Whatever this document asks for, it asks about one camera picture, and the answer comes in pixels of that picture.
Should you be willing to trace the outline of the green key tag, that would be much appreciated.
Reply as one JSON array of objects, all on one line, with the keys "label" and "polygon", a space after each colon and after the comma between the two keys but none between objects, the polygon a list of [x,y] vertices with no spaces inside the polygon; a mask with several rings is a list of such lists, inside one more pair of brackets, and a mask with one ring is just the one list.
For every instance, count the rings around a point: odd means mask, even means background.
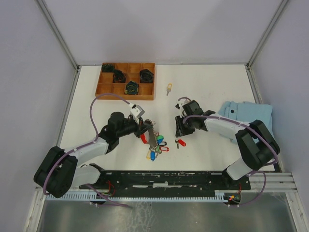
[{"label": "green key tag", "polygon": [[164,140],[164,136],[162,136],[162,135],[159,135],[159,136],[157,136],[157,142],[158,143],[161,143],[163,140]]}]

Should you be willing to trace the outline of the light blue cloth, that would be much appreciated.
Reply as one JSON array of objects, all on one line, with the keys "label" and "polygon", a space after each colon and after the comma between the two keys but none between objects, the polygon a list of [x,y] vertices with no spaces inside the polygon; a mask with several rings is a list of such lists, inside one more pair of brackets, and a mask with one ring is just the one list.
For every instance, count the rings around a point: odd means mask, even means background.
[{"label": "light blue cloth", "polygon": [[218,114],[232,120],[243,122],[262,121],[272,136],[272,111],[273,107],[268,104],[256,104],[248,101],[226,101],[218,111]]}]

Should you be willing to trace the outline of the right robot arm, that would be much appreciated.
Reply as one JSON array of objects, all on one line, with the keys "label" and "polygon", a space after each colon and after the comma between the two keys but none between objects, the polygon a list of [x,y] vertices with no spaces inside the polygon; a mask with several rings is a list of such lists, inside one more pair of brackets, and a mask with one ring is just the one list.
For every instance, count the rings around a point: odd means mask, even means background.
[{"label": "right robot arm", "polygon": [[233,189],[243,176],[278,162],[280,147],[261,120],[242,122],[215,111],[204,112],[197,101],[188,97],[178,98],[175,107],[179,110],[175,117],[177,138],[202,130],[237,142],[241,157],[223,171],[221,179],[225,188]]}]

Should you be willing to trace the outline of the yellow key tag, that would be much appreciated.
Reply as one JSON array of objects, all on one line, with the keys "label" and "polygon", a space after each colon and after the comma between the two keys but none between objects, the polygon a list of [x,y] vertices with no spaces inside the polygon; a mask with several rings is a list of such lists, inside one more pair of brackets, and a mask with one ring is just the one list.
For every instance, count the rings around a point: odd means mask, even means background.
[{"label": "yellow key tag", "polygon": [[151,153],[151,151],[149,150],[149,151],[147,152],[147,155],[146,155],[146,159],[147,159],[147,160],[150,160],[150,153]]}]

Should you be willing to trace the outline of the wooden compartment tray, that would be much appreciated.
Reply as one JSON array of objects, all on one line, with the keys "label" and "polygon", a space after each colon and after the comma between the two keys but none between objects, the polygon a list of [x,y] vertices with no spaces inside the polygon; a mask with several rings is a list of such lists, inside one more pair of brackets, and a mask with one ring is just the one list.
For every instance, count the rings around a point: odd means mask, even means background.
[{"label": "wooden compartment tray", "polygon": [[103,63],[95,95],[108,93],[102,100],[152,101],[155,95],[154,63]]}]

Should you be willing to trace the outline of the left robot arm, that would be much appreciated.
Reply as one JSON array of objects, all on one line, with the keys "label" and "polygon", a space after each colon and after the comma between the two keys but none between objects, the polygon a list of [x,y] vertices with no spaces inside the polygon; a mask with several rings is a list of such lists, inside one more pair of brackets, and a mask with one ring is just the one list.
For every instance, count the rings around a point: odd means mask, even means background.
[{"label": "left robot arm", "polygon": [[62,197],[71,187],[92,184],[103,188],[107,183],[106,175],[94,166],[82,168],[85,162],[112,152],[121,137],[134,134],[140,137],[151,127],[151,120],[125,117],[114,112],[100,133],[91,141],[71,149],[52,147],[34,175],[34,182],[43,188],[45,195]]}]

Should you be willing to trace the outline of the yellow tag key upper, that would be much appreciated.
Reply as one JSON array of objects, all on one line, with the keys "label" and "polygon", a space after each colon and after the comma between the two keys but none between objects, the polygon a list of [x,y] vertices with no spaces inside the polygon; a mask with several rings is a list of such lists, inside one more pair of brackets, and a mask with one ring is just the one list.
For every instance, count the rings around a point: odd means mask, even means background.
[{"label": "yellow tag key upper", "polygon": [[169,83],[168,86],[167,86],[167,93],[166,93],[166,96],[168,96],[169,93],[171,92],[171,88],[172,88],[172,83]]}]

